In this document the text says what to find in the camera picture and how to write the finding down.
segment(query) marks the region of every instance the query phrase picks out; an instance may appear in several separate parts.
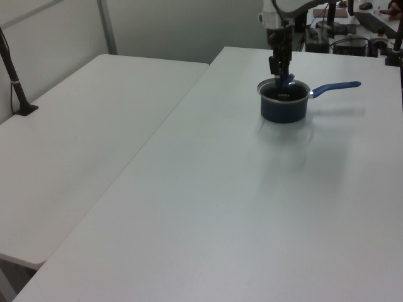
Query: gray floor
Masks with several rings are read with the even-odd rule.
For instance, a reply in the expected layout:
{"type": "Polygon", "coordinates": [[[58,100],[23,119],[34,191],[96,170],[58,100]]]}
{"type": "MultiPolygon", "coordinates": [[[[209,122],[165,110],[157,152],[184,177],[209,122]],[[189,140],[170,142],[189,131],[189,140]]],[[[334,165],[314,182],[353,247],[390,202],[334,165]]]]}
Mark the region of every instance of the gray floor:
{"type": "Polygon", "coordinates": [[[36,272],[0,260],[0,302],[12,302],[36,272]]]}

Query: electronic equipment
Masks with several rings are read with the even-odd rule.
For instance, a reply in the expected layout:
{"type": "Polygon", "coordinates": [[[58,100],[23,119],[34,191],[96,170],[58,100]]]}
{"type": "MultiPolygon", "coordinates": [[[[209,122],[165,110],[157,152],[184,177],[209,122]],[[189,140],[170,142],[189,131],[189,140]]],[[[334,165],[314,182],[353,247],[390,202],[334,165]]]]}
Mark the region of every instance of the electronic equipment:
{"type": "Polygon", "coordinates": [[[356,36],[336,36],[334,38],[333,54],[336,55],[355,55],[365,57],[366,40],[363,37],[356,36]]]}
{"type": "Polygon", "coordinates": [[[380,21],[377,17],[370,13],[357,13],[354,15],[357,17],[358,21],[362,26],[368,28],[373,33],[378,33],[379,28],[383,27],[385,29],[385,35],[389,39],[396,39],[397,33],[389,26],[387,26],[384,22],[380,21]]]}

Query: table surface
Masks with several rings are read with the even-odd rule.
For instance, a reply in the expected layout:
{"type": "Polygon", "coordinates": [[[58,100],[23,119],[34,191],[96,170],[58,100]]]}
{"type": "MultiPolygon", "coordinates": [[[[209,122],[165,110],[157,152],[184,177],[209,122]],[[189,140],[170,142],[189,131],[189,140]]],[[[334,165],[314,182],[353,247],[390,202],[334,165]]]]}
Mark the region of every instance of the table surface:
{"type": "Polygon", "coordinates": [[[311,87],[362,85],[280,125],[270,54],[225,48],[15,301],[401,302],[399,69],[295,53],[311,87]]]}
{"type": "Polygon", "coordinates": [[[38,269],[207,64],[101,55],[0,126],[0,258],[38,269]]]}

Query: computer mouse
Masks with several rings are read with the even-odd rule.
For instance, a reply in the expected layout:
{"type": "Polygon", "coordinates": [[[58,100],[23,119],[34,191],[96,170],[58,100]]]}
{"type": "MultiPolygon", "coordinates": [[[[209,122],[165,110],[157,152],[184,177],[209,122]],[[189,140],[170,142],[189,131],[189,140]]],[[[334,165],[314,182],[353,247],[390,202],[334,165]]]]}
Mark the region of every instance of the computer mouse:
{"type": "Polygon", "coordinates": [[[366,11],[367,9],[372,9],[372,3],[371,2],[363,3],[358,7],[360,10],[366,11]]]}

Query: person's hand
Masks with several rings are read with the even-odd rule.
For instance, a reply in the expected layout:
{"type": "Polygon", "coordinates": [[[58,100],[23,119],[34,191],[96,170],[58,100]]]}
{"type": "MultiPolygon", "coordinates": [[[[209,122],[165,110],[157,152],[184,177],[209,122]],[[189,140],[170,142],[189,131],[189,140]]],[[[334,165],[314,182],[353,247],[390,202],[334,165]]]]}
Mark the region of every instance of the person's hand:
{"type": "Polygon", "coordinates": [[[402,10],[400,9],[399,5],[397,5],[396,2],[393,2],[392,5],[390,5],[389,11],[390,12],[398,11],[398,13],[395,14],[394,16],[392,16],[391,14],[389,15],[390,20],[400,20],[400,18],[402,17],[402,10]]]}

